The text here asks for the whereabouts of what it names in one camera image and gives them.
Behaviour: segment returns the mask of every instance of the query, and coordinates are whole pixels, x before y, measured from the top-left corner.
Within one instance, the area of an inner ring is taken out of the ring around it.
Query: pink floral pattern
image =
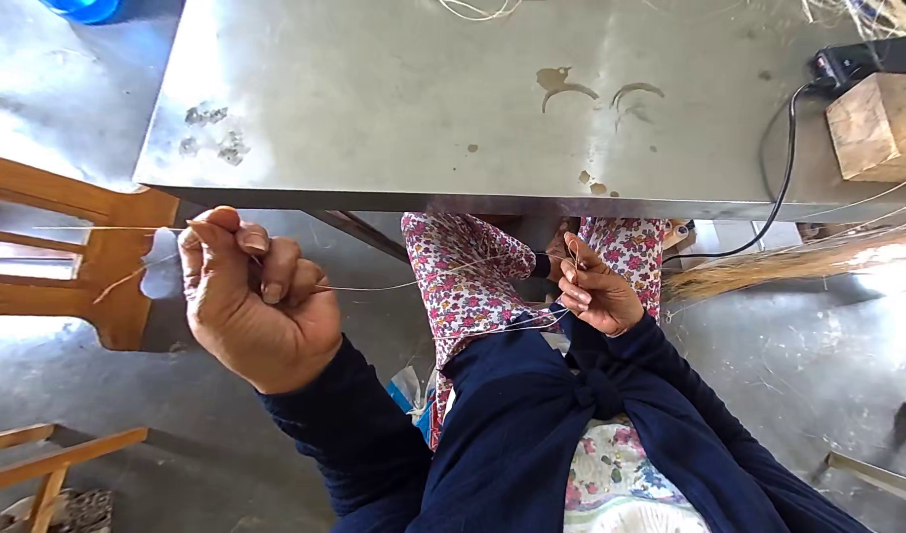
[[[651,316],[660,311],[660,260],[665,222],[640,218],[582,218],[578,235],[634,286]],[[522,313],[528,326],[560,331],[548,309],[535,309],[515,292],[511,279],[528,278],[535,254],[514,237],[469,214],[407,212],[400,219],[442,369],[469,343],[500,331]],[[452,383],[439,373],[430,412],[435,450]]]

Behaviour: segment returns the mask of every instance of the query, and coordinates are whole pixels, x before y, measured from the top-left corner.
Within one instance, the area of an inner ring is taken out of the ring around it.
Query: wooden chair
[[[2,431],[0,432],[0,450],[27,442],[44,440],[50,437],[54,431],[55,424],[36,424],[27,428]],[[33,477],[43,476],[38,493],[32,503],[31,515],[28,518],[28,524],[31,527],[27,531],[44,533],[48,530],[48,525],[54,515],[55,498],[61,491],[61,484],[64,483],[68,467],[94,457],[117,452],[131,444],[143,442],[147,439],[147,434],[147,428],[135,428],[2,467],[0,468],[0,489]]]
[[[2,158],[0,200],[96,226],[134,228],[89,231],[83,245],[0,231],[1,243],[70,253],[77,260],[70,280],[0,274],[0,315],[78,317],[93,324],[105,348],[138,349],[151,305],[140,292],[141,257],[153,238],[145,228],[172,224],[179,200],[148,188],[132,194],[106,190]]]

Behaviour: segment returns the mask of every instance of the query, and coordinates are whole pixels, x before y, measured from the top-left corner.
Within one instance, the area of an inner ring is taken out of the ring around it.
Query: navy blue sleeve
[[[792,531],[868,531],[779,464],[730,413],[690,363],[680,357],[653,317],[644,313],[630,330],[606,339],[615,357],[660,376],[696,407],[736,463],[766,492]]]
[[[259,396],[298,451],[317,461],[343,518],[335,529],[402,531],[419,514],[433,454],[347,337],[308,386]]]

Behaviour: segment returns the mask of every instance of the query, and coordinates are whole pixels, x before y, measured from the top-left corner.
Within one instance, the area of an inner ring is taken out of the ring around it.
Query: person's right hand
[[[643,305],[634,288],[595,255],[584,241],[565,233],[565,244],[574,260],[562,261],[565,276],[558,282],[558,302],[601,333],[616,337],[643,317]]]
[[[328,278],[292,239],[219,207],[189,221],[180,256],[193,336],[260,393],[304,387],[341,347]]]

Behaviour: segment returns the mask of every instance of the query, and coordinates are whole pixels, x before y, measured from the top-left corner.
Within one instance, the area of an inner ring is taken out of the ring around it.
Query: fingernail
[[[274,305],[281,300],[281,285],[279,284],[268,284],[262,288],[262,301]]]
[[[261,235],[256,235],[254,233],[242,238],[242,243],[249,248],[256,248],[258,251],[266,251],[269,249],[265,239],[263,239]]]

